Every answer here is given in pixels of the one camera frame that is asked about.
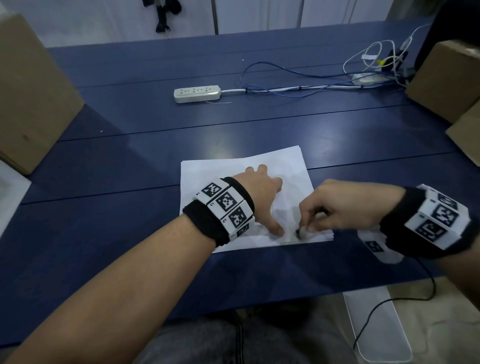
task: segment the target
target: black wristband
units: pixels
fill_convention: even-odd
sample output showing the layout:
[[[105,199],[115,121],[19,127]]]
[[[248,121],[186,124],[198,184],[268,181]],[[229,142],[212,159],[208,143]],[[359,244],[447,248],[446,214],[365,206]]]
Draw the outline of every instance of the black wristband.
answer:
[[[247,201],[248,205],[255,212],[255,205],[247,190],[233,177],[221,178],[228,183]],[[199,200],[193,200],[183,208],[183,213],[188,216],[200,232],[215,240],[218,246],[227,244],[230,239],[219,219]]]
[[[438,259],[470,248],[480,232],[480,225],[470,212],[470,222],[461,238],[445,250],[407,228],[405,223],[417,213],[425,200],[426,192],[420,188],[405,189],[404,197],[380,222],[380,231],[387,236],[386,245],[390,249],[406,256]]]

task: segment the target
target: forearm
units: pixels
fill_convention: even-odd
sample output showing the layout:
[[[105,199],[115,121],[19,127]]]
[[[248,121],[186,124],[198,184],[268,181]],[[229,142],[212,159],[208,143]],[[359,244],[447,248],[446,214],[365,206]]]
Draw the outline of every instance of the forearm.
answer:
[[[65,301],[7,363],[128,363],[154,336],[215,248],[184,215]]]
[[[459,290],[480,310],[480,235],[471,249],[437,259],[437,264]]]

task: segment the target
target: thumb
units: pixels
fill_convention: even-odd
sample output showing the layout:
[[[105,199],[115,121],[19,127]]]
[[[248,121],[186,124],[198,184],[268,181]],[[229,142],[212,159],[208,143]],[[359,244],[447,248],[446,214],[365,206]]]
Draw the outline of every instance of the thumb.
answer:
[[[335,215],[327,216],[325,218],[317,218],[307,226],[308,232],[318,232],[329,229],[339,229]]]
[[[283,230],[281,225],[273,218],[270,212],[268,215],[263,216],[258,220],[258,222],[265,226],[271,234],[276,236],[283,236],[283,234],[285,234],[285,230]]]

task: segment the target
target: white container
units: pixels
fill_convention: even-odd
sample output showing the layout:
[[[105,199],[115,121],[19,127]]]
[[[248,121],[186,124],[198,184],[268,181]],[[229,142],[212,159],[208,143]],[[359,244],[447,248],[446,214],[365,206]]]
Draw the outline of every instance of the white container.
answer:
[[[355,337],[358,336],[371,310],[390,298],[386,286],[343,293]],[[410,363],[412,349],[408,343],[393,302],[385,302],[372,314],[357,342],[357,348],[369,363]]]
[[[0,160],[0,237],[31,182]]]

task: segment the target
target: hand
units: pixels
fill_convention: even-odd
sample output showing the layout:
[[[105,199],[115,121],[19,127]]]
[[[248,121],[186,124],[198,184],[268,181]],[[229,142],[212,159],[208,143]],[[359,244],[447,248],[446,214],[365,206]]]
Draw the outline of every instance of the hand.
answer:
[[[247,167],[244,173],[237,174],[233,178],[245,187],[252,198],[255,205],[255,221],[265,226],[271,234],[283,236],[285,231],[270,213],[275,195],[282,189],[282,179],[270,178],[265,164],[258,166],[257,172],[253,167]]]
[[[371,229],[393,210],[404,194],[404,188],[391,184],[325,180],[300,202],[300,227],[307,226],[309,232]],[[315,219],[320,208],[329,214]]]

